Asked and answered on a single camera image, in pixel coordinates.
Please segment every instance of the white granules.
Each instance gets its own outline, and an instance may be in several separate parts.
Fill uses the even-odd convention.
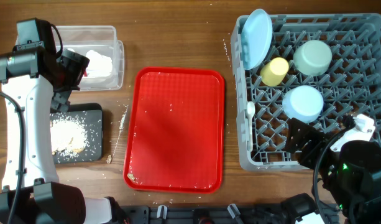
[[[89,145],[84,122],[78,119],[60,118],[50,123],[52,151],[61,156],[78,157]]]

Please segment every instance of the gray dish rack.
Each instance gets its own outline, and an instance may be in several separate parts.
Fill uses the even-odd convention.
[[[364,113],[377,125],[374,141],[381,146],[381,15],[300,14],[272,15],[273,37],[262,64],[244,70],[241,31],[248,16],[237,19],[231,36],[232,69],[237,91],[237,137],[240,165],[245,170],[300,170],[297,154],[282,151],[287,140],[288,118],[283,112],[284,94],[300,85],[318,89],[323,111],[311,123],[325,133],[338,131],[337,121],[348,112]],[[308,40],[326,42],[333,53],[329,70],[321,76],[301,74],[293,64],[294,51]],[[261,68],[275,57],[289,61],[282,83],[265,86]],[[255,104],[252,118],[253,147],[248,149],[247,102]]]

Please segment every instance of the red tray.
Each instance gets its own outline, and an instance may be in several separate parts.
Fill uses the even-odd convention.
[[[141,70],[124,163],[127,185],[198,194],[217,190],[223,172],[223,114],[224,79],[218,72]]]

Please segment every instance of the yellow cup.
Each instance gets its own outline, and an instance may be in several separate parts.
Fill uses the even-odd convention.
[[[275,58],[266,64],[260,71],[260,76],[262,81],[267,86],[277,86],[280,84],[285,74],[287,74],[290,66],[288,65],[287,60],[284,58]]]

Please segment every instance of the wooden surface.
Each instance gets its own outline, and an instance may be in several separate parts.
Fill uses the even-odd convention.
[[[74,93],[70,98],[72,103],[95,102],[103,107],[106,120],[104,156],[98,162],[60,165],[57,171],[61,183],[79,187],[86,197],[113,196],[121,205],[149,206],[153,206],[153,202],[171,205],[171,199],[176,206],[280,202],[296,194],[310,193],[310,171],[246,172],[241,169],[236,134],[235,84],[224,43],[229,46],[229,34],[236,19],[257,8],[263,8],[269,14],[381,13],[381,1],[371,0],[15,2],[0,2],[0,54],[12,49],[17,36],[16,22],[21,19],[38,17],[55,25],[112,25],[117,29],[117,38],[124,43],[125,49],[123,87],[118,91]],[[146,66],[210,68],[225,78],[224,123],[228,126],[225,125],[224,131],[224,177],[221,188],[215,193],[138,192],[124,183],[122,167],[129,114],[119,139],[118,121],[124,112],[123,105],[131,107],[137,72]],[[0,99],[0,192],[6,164],[6,136],[6,109]],[[112,163],[107,164],[105,160],[114,150]],[[321,198],[331,201],[330,194],[323,190]]]

